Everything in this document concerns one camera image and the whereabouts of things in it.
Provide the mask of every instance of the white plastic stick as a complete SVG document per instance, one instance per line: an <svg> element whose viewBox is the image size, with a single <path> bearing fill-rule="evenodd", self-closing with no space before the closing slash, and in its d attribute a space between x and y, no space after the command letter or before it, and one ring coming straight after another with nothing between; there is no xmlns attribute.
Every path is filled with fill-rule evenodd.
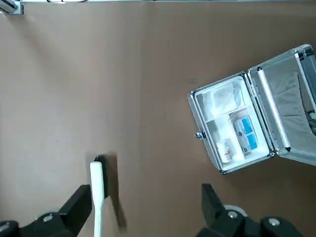
<svg viewBox="0 0 316 237"><path fill-rule="evenodd" d="M102 236L102 207L104 203L104 184L102 163L94 161L90 163L92 199L95 209L94 237Z"/></svg>

